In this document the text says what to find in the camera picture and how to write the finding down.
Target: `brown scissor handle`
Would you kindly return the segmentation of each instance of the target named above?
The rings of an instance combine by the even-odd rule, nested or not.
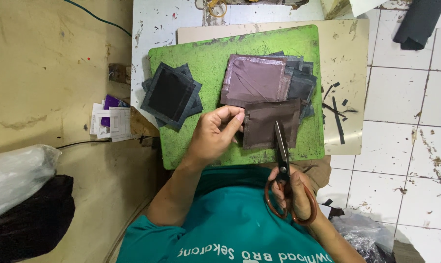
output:
[[[271,210],[271,212],[273,212],[276,216],[278,216],[279,218],[285,219],[287,217],[287,210],[290,210],[290,213],[292,215],[292,219],[295,223],[299,224],[299,225],[310,225],[311,223],[313,223],[313,221],[316,219],[316,213],[317,213],[317,207],[316,207],[316,200],[314,199],[314,196],[311,194],[310,190],[306,187],[305,184],[303,184],[304,188],[305,188],[305,194],[308,197],[308,200],[310,201],[310,207],[311,207],[311,215],[308,219],[306,220],[301,220],[297,217],[297,215],[295,214],[295,211],[293,210],[293,206],[292,207],[286,207],[283,210],[283,214],[280,214],[275,208],[274,206],[272,206],[271,204],[271,200],[269,198],[269,187],[270,187],[271,181],[267,181],[266,182],[266,186],[264,187],[264,200],[266,201],[266,204],[269,206],[269,209]],[[285,192],[284,192],[284,188],[281,182],[277,182],[277,185],[279,186],[279,190],[281,190],[284,193],[285,196]]]

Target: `stack of fabric pieces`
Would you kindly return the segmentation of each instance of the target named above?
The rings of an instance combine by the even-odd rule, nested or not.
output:
[[[152,114],[159,127],[168,124],[180,130],[187,117],[203,111],[201,86],[193,79],[188,64],[172,68],[160,63],[154,77],[142,83],[146,97],[141,109]]]
[[[295,148],[301,120],[314,115],[313,62],[277,52],[265,56],[230,55],[220,103],[245,108],[243,148],[273,148],[274,123],[284,124]]]

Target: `black cable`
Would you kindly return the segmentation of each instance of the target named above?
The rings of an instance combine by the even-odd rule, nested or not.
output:
[[[82,144],[82,143],[89,143],[89,142],[111,142],[111,140],[106,140],[106,141],[81,141],[81,142],[75,142],[75,143],[67,144],[67,145],[64,145],[64,146],[56,147],[56,148],[57,149],[62,149],[62,148],[65,148],[65,147],[70,147],[70,146],[73,146],[73,145]]]
[[[71,1],[71,0],[63,0],[63,1],[68,2],[68,3],[70,3],[70,4],[73,4],[73,5],[77,6],[77,7],[79,7],[80,9],[83,9],[84,11],[86,11],[87,13],[89,13],[89,15],[92,15],[95,19],[97,19],[98,21],[102,21],[102,22],[104,22],[104,23],[107,23],[107,24],[110,24],[110,25],[112,25],[112,26],[116,26],[116,27],[118,27],[119,29],[121,29],[121,30],[123,30],[125,33],[127,33],[130,37],[132,37],[132,36],[131,36],[131,33],[128,32],[128,31],[126,31],[123,27],[120,27],[120,26],[117,25],[117,24],[114,24],[114,23],[112,23],[112,22],[108,22],[108,21],[106,21],[106,20],[103,20],[103,19],[97,17],[96,15],[94,15],[93,13],[91,13],[89,10],[87,10],[87,9],[85,9],[84,7],[78,5],[77,3],[74,3],[74,2]]]

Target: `green cable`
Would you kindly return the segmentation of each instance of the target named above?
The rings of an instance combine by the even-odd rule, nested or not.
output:
[[[120,27],[120,26],[117,25],[117,24],[114,24],[114,23],[112,23],[112,22],[108,22],[108,21],[106,21],[106,20],[103,20],[103,19],[97,17],[96,15],[94,15],[93,13],[91,13],[89,10],[87,10],[87,9],[85,9],[84,7],[78,5],[77,3],[74,3],[74,2],[71,1],[71,0],[63,0],[63,1],[68,2],[68,3],[70,3],[70,4],[73,4],[73,5],[77,6],[77,7],[79,7],[80,9],[83,9],[84,11],[86,11],[87,13],[89,13],[89,15],[92,15],[95,19],[97,19],[98,21],[102,21],[102,22],[104,22],[104,23],[107,23],[107,24],[110,24],[110,25],[112,25],[112,26],[116,26],[116,27],[118,27],[119,29],[121,29],[121,30],[123,30],[125,33],[127,33],[130,37],[132,37],[132,36],[131,36],[131,33],[129,33],[128,31],[126,31],[123,27]]]

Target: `beige wooden board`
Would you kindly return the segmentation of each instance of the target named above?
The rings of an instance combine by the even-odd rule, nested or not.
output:
[[[345,144],[341,145],[334,113],[323,109],[323,113],[326,115],[326,124],[324,125],[325,154],[360,154],[367,82],[368,19],[190,27],[179,28],[177,36],[178,44],[184,44],[310,24],[316,25],[319,31],[321,84],[324,88],[322,95],[324,96],[332,84],[340,82],[340,86],[333,88],[332,90],[335,92],[330,92],[323,103],[332,107],[332,96],[334,96],[339,111],[350,107],[358,111],[358,113],[344,113],[348,120],[341,122],[345,138]],[[348,100],[346,106],[341,105],[344,99]]]

